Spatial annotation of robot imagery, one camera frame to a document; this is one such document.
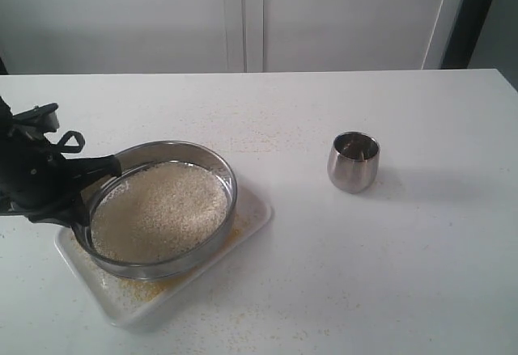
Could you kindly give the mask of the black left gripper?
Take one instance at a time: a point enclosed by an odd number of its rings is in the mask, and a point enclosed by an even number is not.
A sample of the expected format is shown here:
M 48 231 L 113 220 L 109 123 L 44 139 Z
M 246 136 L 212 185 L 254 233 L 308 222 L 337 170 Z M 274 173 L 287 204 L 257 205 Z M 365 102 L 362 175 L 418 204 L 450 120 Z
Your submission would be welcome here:
M 81 133 L 70 130 L 52 143 L 35 128 L 13 123 L 10 106 L 1 102 L 1 215 L 25 216 L 32 223 L 88 226 L 90 215 L 76 181 L 121 176 L 119 159 L 66 159 L 81 152 Z

